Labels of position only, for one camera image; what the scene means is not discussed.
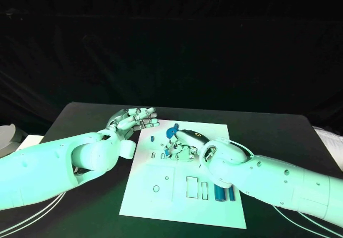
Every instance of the robotic hand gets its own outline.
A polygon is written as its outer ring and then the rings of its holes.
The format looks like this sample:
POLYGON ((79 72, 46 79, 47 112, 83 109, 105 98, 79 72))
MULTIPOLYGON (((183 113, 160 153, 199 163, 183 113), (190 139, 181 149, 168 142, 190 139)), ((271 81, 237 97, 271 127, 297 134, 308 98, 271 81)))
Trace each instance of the robotic hand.
POLYGON ((135 130, 158 126, 155 109, 121 110, 106 127, 27 147, 0 159, 0 210, 54 197, 112 169, 118 156, 131 159, 135 130))
POLYGON ((200 133, 180 130, 170 138, 165 153, 180 161, 191 161, 199 156, 203 172, 217 186, 235 185, 265 203, 343 227, 343 180, 253 155, 249 150, 246 156, 233 144, 226 138, 210 141, 200 133))

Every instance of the blue object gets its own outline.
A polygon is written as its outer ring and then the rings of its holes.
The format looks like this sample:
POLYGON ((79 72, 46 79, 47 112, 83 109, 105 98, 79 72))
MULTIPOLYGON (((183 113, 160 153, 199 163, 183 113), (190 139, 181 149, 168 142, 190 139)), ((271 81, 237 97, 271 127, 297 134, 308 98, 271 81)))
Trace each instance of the blue object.
POLYGON ((174 127, 170 127, 167 129, 167 138, 170 139, 177 132, 178 132, 178 129, 174 127))
POLYGON ((229 187, 229 197, 230 197, 230 201, 235 202, 233 186, 229 187))
POLYGON ((217 202, 226 201, 224 189, 214 185, 214 198, 217 202))

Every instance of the cable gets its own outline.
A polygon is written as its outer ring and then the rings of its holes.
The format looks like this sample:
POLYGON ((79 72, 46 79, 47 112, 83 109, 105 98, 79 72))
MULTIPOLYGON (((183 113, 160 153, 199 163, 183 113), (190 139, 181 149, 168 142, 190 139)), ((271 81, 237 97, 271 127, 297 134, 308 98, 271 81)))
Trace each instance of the cable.
POLYGON ((318 227, 321 227, 322 229, 325 229, 328 232, 331 232, 334 235, 337 235, 338 237, 343 238, 343 235, 340 235, 337 232, 331 231, 328 228, 325 228, 322 225, 320 225, 309 217, 307 217, 301 212, 298 212, 299 215, 309 221, 312 222, 318 227))
POLYGON ((250 156, 253 156, 253 153, 250 152, 250 150, 243 146, 240 145, 237 142, 235 142, 233 140, 230 140, 230 142, 236 145, 239 145, 243 149, 246 149, 248 153, 250 154, 250 156))
POLYGON ((54 203, 54 205, 52 206, 52 208, 46 211, 46 213, 44 213, 33 222, 30 222, 27 225, 24 225, 24 226, 20 227, 18 229, 15 229, 13 232, 10 232, 10 233, 7 233, 5 235, 0 236, 0 238, 3 238, 3 237, 5 237, 7 235, 13 234, 14 232, 20 231, 20 230, 21 230, 23 228, 26 228, 31 223, 34 223, 34 222, 49 213, 49 211, 54 208, 54 206, 59 204, 59 202, 60 202, 60 200, 62 200, 64 194, 66 194, 66 193, 63 192, 63 193, 62 193, 62 196, 59 197, 59 200, 57 200, 57 202, 54 203))
POLYGON ((322 235, 322 234, 320 234, 320 233, 311 231, 309 229, 304 228, 302 226, 299 226, 299 225, 281 213, 281 211, 279 211, 276 208, 275 208, 275 210, 276 210, 278 213, 282 215, 282 217, 284 217, 292 224, 295 224, 299 228, 302 228, 304 230, 307 230, 308 232, 317 234, 318 236, 321 236, 321 237, 324 237, 324 238, 330 238, 330 237, 327 237, 325 235, 322 235))
POLYGON ((60 198, 62 193, 57 195, 57 197, 54 198, 54 200, 50 202, 50 204, 41 209, 40 212, 37 212, 33 216, 30 216, 24 221, 21 221, 20 223, 17 223, 14 226, 11 226, 10 228, 7 228, 5 230, 0 231, 0 234, 3 234, 4 232, 7 232, 8 230, 11 230, 13 228, 15 228, 17 226, 20 226, 23 223, 26 223, 31 218, 34 218, 50 206, 52 204, 56 202, 56 200, 60 198))

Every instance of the black tabletop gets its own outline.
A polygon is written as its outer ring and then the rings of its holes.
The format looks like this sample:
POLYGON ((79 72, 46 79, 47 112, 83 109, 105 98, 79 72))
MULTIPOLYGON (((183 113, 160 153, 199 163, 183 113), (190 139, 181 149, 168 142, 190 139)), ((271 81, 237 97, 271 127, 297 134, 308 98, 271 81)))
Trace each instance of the black tabletop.
MULTIPOLYGON (((137 106, 70 103, 44 135, 43 142, 103 129, 112 114, 137 106)), ((281 159, 318 173, 343 178, 338 166, 312 127, 299 115, 157 108, 158 119, 226 124, 230 139, 255 154, 281 159)), ((129 138, 138 141, 139 133, 129 138)), ((312 237, 291 224, 271 205, 240 193, 246 230, 183 222, 119 216, 119 207, 132 160, 119 158, 111 171, 66 192, 50 213, 8 237, 312 237)), ((0 211, 0 231, 31 216, 52 200, 0 211)), ((297 212, 281 209, 299 225, 331 236, 297 212)), ((314 219, 333 230, 330 223, 314 219)))

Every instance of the blue cylinder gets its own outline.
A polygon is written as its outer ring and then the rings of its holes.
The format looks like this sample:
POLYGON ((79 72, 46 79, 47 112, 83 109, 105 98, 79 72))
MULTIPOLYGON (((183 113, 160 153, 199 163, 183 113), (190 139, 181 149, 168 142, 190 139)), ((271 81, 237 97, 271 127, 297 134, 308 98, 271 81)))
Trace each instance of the blue cylinder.
POLYGON ((233 185, 229 187, 229 197, 230 197, 230 201, 235 202, 233 185))
POLYGON ((224 189, 214 185, 214 198, 217 202, 226 201, 224 189))

